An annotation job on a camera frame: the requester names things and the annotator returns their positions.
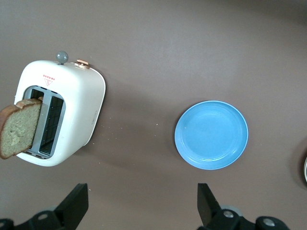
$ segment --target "gray knob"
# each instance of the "gray knob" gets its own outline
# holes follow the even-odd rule
[[[60,51],[57,54],[59,65],[64,65],[68,61],[68,54],[65,51]]]

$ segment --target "plate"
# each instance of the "plate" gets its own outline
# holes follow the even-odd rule
[[[194,167],[224,168],[236,161],[248,142],[248,126],[232,105],[205,101],[189,108],[175,129],[175,144],[181,157]]]

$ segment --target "toast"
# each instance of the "toast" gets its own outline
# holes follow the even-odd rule
[[[24,99],[0,111],[0,158],[7,159],[32,146],[41,106],[40,99]]]

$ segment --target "toaster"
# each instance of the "toaster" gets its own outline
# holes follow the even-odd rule
[[[20,77],[15,102],[43,98],[32,147],[17,156],[41,166],[54,166],[86,145],[95,128],[106,92],[103,76],[83,60],[66,63],[39,60]]]

